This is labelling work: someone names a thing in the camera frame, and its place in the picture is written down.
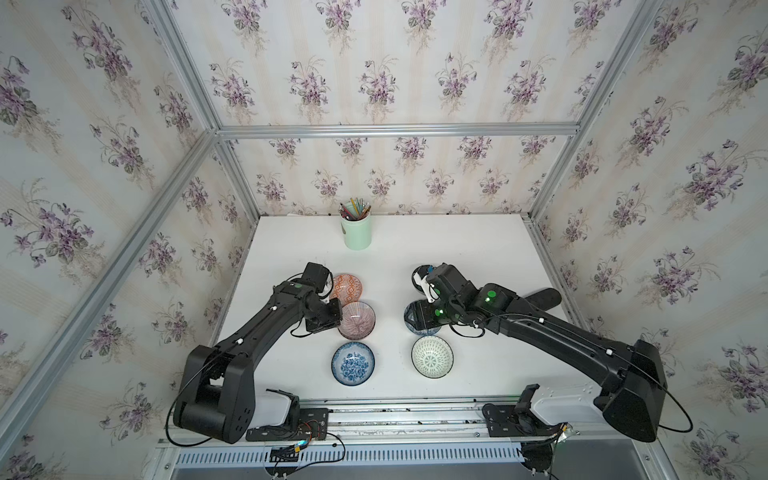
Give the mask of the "orange patterned bowl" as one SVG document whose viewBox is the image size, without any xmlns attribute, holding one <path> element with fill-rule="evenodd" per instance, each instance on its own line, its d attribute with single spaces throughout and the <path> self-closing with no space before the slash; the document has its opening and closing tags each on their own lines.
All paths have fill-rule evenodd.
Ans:
<svg viewBox="0 0 768 480">
<path fill-rule="evenodd" d="M 360 300 L 363 293 L 361 280 L 352 274 L 339 274 L 333 279 L 331 299 L 338 299 L 342 306 Z"/>
</svg>

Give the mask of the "black petal patterned bowl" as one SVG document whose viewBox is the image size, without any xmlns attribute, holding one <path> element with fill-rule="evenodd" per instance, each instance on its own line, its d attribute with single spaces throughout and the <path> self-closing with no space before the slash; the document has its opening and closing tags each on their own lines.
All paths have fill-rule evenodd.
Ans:
<svg viewBox="0 0 768 480">
<path fill-rule="evenodd" d="M 411 283 L 417 292 L 424 293 L 424 281 L 425 278 L 432 272 L 434 267 L 432 265 L 420 265 L 411 274 Z"/>
</svg>

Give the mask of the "pink striped bowl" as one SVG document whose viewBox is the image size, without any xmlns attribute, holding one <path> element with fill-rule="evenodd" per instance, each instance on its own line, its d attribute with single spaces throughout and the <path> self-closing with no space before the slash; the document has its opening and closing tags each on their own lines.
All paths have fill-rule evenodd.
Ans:
<svg viewBox="0 0 768 480">
<path fill-rule="evenodd" d="M 362 340 L 375 328 L 376 314 L 365 302 L 352 302 L 342 308 L 342 321 L 339 333 L 348 340 Z"/>
</svg>

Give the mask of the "green triangle patterned bowl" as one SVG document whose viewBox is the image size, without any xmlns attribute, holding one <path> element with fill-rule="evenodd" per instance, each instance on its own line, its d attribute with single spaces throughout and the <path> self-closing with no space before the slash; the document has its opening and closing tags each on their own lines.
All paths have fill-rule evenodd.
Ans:
<svg viewBox="0 0 768 480">
<path fill-rule="evenodd" d="M 454 365 L 450 344 L 438 336 L 424 336 L 412 346 L 411 361 L 416 371 L 428 379 L 447 376 Z"/>
</svg>

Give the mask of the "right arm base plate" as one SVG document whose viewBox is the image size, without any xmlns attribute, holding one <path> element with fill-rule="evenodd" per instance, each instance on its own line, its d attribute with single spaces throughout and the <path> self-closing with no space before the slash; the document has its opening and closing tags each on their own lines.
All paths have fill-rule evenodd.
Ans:
<svg viewBox="0 0 768 480">
<path fill-rule="evenodd" d="M 481 408 L 488 434 L 492 438 L 545 437 L 557 438 L 567 423 L 546 424 L 532 409 L 534 394 L 539 384 L 529 384 L 515 404 L 486 403 Z"/>
</svg>

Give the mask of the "light green cup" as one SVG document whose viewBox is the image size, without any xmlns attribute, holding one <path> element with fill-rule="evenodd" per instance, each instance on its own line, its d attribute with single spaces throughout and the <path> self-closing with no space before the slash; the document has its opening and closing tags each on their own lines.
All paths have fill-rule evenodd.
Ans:
<svg viewBox="0 0 768 480">
<path fill-rule="evenodd" d="M 348 249 L 365 250 L 372 242 L 372 216 L 368 214 L 365 218 L 357 220 L 342 217 L 341 230 L 344 244 Z"/>
</svg>

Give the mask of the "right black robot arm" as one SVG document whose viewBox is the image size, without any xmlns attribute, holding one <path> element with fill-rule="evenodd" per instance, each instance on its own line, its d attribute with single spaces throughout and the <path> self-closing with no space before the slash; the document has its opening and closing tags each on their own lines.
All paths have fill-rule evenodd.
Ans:
<svg viewBox="0 0 768 480">
<path fill-rule="evenodd" d="M 642 339 L 629 345 L 583 330 L 501 285 L 478 289 L 472 282 L 456 291 L 419 284 L 414 326 L 468 325 L 523 341 L 570 365 L 600 386 L 593 405 L 617 432 L 637 441 L 657 440 L 667 397 L 658 348 Z"/>
</svg>

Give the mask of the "aluminium rail frame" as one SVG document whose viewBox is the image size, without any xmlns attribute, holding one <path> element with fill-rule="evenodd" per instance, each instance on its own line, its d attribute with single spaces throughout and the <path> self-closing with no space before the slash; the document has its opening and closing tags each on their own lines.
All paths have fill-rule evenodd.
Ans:
<svg viewBox="0 0 768 480">
<path fill-rule="evenodd" d="M 525 434 L 489 422 L 510 397 L 308 401 L 320 420 L 275 440 L 160 441 L 143 479 L 675 479 L 660 443 L 600 423 Z"/>
</svg>

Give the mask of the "blue floral bowl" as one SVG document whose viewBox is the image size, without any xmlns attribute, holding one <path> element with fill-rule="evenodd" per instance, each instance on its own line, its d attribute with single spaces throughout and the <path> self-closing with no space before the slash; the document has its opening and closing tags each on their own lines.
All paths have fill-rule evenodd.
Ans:
<svg viewBox="0 0 768 480">
<path fill-rule="evenodd" d="M 340 346 L 331 359 L 331 373 L 344 386 L 365 383 L 375 370 L 373 351 L 362 342 L 347 342 Z"/>
</svg>

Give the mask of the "blue damask patterned bowl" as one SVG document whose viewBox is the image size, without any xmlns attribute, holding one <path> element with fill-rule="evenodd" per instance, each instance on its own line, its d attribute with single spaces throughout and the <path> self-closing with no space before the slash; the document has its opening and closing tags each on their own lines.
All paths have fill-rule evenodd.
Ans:
<svg viewBox="0 0 768 480">
<path fill-rule="evenodd" d="M 442 327 L 427 300 L 411 302 L 405 308 L 403 318 L 407 328 L 420 336 L 436 335 Z"/>
</svg>

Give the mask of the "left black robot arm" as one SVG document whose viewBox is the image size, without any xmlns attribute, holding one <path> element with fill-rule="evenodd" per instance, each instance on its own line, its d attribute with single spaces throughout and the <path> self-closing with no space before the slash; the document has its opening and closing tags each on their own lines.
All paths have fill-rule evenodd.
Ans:
<svg viewBox="0 0 768 480">
<path fill-rule="evenodd" d="M 342 320 L 341 303 L 322 299 L 311 285 L 285 281 L 276 286 L 239 330 L 213 347 L 199 345 L 190 352 L 166 422 L 207 439 L 239 441 L 256 415 L 256 367 L 302 320 L 310 335 L 333 329 Z"/>
</svg>

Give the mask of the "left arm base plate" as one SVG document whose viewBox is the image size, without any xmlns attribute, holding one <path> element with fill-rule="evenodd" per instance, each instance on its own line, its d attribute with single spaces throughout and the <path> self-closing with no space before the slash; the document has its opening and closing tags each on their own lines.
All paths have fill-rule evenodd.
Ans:
<svg viewBox="0 0 768 480">
<path fill-rule="evenodd" d="M 303 407 L 297 395 L 267 389 L 255 397 L 255 413 L 246 431 L 248 442 L 325 440 L 330 410 Z"/>
</svg>

